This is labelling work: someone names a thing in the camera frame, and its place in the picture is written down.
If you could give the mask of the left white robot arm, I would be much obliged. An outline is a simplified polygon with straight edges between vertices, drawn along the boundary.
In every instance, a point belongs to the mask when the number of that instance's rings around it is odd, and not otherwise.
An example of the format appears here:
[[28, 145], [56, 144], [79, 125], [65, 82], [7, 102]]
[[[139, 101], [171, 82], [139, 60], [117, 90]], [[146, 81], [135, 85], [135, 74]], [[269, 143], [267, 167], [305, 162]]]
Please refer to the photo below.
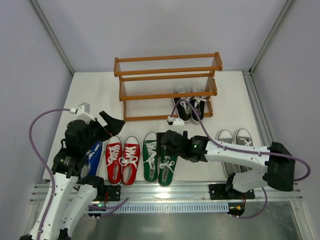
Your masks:
[[46, 166], [50, 185], [41, 212], [31, 231], [22, 240], [70, 240], [73, 231], [89, 204], [104, 195], [102, 177], [88, 175], [83, 178], [77, 195], [69, 202], [70, 194], [87, 162], [87, 153], [97, 143], [118, 135], [124, 120], [116, 119], [101, 111], [106, 125], [88, 111], [70, 109], [76, 119], [66, 126], [61, 148], [53, 158], [52, 167]]

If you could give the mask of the green sneaker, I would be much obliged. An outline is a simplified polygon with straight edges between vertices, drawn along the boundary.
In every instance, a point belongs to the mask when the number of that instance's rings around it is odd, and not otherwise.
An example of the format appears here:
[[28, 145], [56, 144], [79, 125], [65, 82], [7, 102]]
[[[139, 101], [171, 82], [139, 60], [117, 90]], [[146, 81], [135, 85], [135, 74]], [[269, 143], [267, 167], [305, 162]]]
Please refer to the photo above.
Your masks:
[[149, 132], [142, 142], [143, 176], [147, 183], [153, 184], [158, 179], [157, 134]]
[[158, 164], [158, 183], [162, 187], [168, 187], [172, 183], [177, 161], [178, 156], [170, 156], [166, 147], [162, 147], [160, 152], [160, 162]]

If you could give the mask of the grey sneaker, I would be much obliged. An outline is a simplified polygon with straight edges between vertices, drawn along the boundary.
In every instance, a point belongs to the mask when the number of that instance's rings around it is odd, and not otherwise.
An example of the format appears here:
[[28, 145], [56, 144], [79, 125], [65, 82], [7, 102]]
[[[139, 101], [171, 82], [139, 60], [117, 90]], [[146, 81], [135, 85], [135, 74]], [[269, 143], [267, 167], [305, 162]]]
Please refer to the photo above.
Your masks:
[[[241, 146], [252, 147], [253, 140], [248, 130], [241, 128], [236, 132], [235, 135], [235, 143]], [[233, 169], [236, 173], [244, 173], [252, 170], [251, 167], [243, 166], [243, 165], [234, 165]]]
[[[228, 143], [228, 144], [235, 143], [235, 139], [234, 139], [232, 133], [226, 129], [221, 130], [219, 132], [219, 134], [217, 135], [217, 140], [224, 142], [224, 143]], [[241, 172], [241, 167], [238, 164], [223, 162], [222, 166], [223, 166], [224, 173], [227, 177], [230, 176], [231, 174]]]

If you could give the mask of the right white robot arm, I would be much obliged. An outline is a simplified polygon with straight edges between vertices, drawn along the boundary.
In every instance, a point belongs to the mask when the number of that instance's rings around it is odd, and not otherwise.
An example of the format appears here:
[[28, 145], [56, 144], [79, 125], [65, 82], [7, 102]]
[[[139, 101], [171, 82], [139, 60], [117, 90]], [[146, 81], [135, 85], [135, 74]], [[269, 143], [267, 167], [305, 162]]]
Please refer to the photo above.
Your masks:
[[178, 156], [192, 163], [225, 162], [249, 167], [248, 171], [233, 173], [227, 178], [225, 191], [232, 199], [265, 186], [282, 192], [294, 189], [296, 162], [281, 143], [255, 148], [212, 142], [207, 136], [188, 138], [187, 131], [180, 134], [172, 130], [156, 133], [156, 143], [157, 148], [165, 148], [169, 156]]

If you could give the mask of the black sneaker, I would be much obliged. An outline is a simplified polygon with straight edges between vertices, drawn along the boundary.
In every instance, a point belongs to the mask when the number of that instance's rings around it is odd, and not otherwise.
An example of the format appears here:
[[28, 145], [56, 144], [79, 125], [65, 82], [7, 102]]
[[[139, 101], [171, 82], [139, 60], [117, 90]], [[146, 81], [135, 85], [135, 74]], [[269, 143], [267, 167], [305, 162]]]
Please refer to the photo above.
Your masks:
[[[190, 102], [190, 96], [174, 97], [172, 99], [174, 105], [180, 100], [185, 99], [187, 102]], [[177, 115], [184, 122], [189, 122], [191, 120], [191, 109], [188, 103], [181, 101], [176, 107]]]
[[[193, 93], [195, 92], [197, 89], [194, 88], [193, 86], [191, 88], [189, 88], [189, 92]], [[195, 109], [196, 113], [198, 114], [200, 120], [202, 121], [204, 118], [204, 113], [205, 113], [205, 104], [208, 101], [208, 96], [192, 96], [190, 98], [190, 103], [192, 105], [192, 107]], [[199, 123], [200, 121], [198, 120], [196, 114], [193, 112], [193, 110], [191, 111], [191, 118], [192, 121], [194, 123]]]

